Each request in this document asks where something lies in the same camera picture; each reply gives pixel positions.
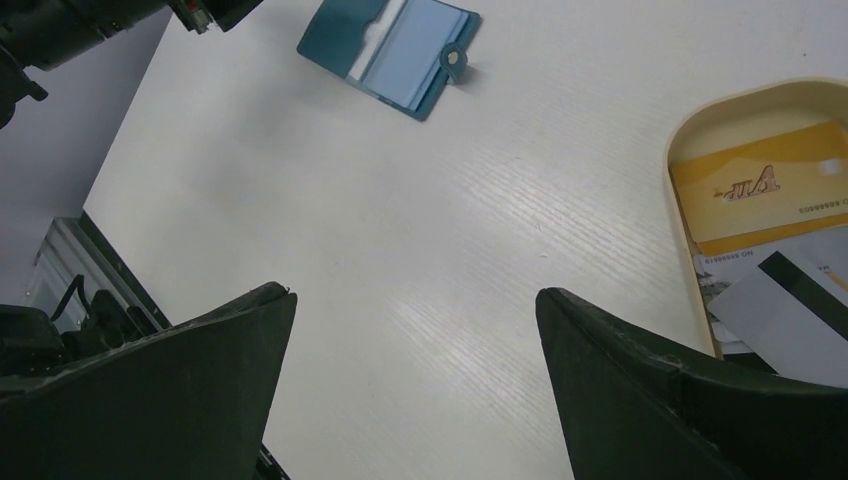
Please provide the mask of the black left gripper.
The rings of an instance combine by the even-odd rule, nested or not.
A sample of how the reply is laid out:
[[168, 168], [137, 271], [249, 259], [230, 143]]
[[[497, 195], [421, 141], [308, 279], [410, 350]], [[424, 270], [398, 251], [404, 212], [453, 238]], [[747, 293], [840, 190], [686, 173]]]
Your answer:
[[26, 73], [49, 71], [167, 11], [189, 31], [205, 33], [211, 24], [227, 32], [261, 0], [2, 0], [1, 125], [13, 118], [24, 98], [43, 101], [48, 92]]

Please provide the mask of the grey magnetic stripe card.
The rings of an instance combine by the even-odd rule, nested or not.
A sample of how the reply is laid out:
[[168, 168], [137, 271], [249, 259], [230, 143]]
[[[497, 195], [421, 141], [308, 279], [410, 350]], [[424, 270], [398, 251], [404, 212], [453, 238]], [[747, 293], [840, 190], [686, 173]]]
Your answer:
[[775, 251], [707, 310], [777, 374], [847, 386], [847, 290], [800, 251]]

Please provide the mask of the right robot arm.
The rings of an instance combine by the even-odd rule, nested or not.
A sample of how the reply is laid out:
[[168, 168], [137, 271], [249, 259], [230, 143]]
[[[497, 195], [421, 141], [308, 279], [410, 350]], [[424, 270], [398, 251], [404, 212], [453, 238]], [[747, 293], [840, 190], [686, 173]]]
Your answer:
[[[59, 332], [1, 309], [5, 479], [282, 479], [261, 444], [297, 298]], [[724, 362], [557, 288], [535, 313], [578, 479], [843, 479], [847, 391]]]

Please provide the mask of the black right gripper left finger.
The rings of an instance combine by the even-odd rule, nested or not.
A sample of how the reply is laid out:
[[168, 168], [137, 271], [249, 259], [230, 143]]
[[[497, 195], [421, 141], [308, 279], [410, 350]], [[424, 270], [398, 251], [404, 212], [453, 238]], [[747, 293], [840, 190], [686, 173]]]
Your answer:
[[147, 335], [3, 306], [2, 477], [284, 478], [263, 436], [297, 302], [269, 282]]

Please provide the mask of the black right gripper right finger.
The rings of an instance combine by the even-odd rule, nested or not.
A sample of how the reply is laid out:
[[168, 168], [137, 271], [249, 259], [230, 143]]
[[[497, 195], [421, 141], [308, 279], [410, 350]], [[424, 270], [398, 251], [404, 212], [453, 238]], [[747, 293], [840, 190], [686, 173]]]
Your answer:
[[535, 316], [578, 479], [843, 479], [847, 392], [706, 355], [561, 288]]

